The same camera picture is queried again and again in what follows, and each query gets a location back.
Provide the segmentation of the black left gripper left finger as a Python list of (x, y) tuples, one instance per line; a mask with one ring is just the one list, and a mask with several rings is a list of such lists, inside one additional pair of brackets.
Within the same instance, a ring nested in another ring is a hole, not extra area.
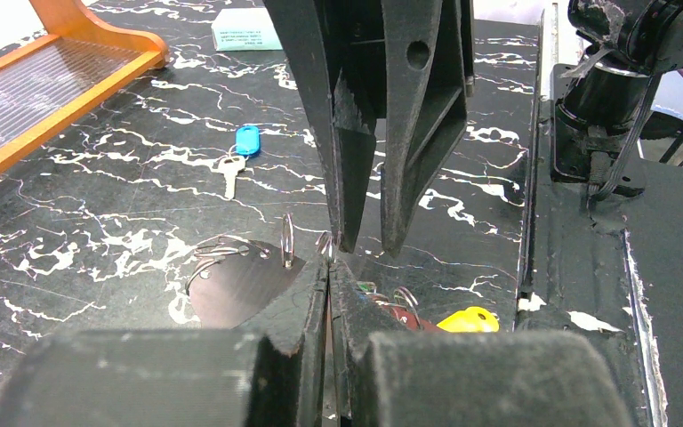
[(233, 329), (55, 334), (0, 397), (0, 426), (318, 426), (328, 263)]

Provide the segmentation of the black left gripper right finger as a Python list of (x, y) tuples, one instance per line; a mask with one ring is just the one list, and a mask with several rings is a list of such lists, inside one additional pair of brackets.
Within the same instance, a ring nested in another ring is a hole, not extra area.
[(630, 426), (605, 360), (562, 331), (415, 332), (329, 267), (338, 407), (354, 426)]

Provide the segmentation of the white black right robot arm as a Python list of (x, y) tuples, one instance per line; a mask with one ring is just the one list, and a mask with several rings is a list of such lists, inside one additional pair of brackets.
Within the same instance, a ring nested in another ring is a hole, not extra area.
[[(397, 256), (414, 210), (462, 139), (476, 83), (469, 1), (268, 1), (323, 168), (333, 241), (357, 243), (386, 125), (382, 248)], [(556, 103), (554, 172), (592, 199), (631, 195), (623, 181), (664, 74), (683, 69), (683, 1), (572, 1), (588, 42)]]

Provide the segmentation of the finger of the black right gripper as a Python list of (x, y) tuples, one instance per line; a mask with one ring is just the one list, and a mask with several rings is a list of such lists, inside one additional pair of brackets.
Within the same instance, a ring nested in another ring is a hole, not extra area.
[(415, 209), (466, 129), (475, 84), (471, 1), (382, 2), (386, 68), (382, 248), (396, 257)]
[(385, 107), (379, 1), (268, 1), (316, 140), (333, 241), (356, 247)]

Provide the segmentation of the yellow key tag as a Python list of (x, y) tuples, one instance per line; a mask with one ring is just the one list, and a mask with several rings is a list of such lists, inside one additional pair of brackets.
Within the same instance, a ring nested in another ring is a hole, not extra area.
[(493, 333), (500, 329), (498, 319), (478, 306), (456, 311), (438, 322), (437, 326), (450, 333)]

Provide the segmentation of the blue key tag with key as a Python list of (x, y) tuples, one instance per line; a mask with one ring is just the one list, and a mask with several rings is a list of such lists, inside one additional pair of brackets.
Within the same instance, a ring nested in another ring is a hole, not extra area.
[(237, 176), (245, 169), (247, 159), (260, 150), (260, 130), (257, 126), (247, 125), (236, 130), (233, 147), (220, 159), (217, 167), (217, 172), (225, 181), (224, 197), (227, 200), (235, 197)]

